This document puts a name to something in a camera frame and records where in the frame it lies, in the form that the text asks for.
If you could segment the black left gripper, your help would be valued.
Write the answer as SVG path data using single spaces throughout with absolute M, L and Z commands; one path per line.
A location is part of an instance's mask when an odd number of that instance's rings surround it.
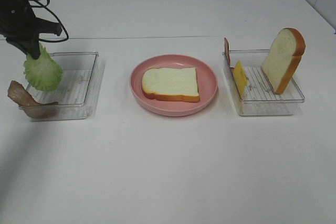
M 40 57 L 39 34 L 59 36 L 61 22 L 38 18 L 33 9 L 46 8 L 50 0 L 1 0 L 1 35 L 6 42 L 33 59 Z

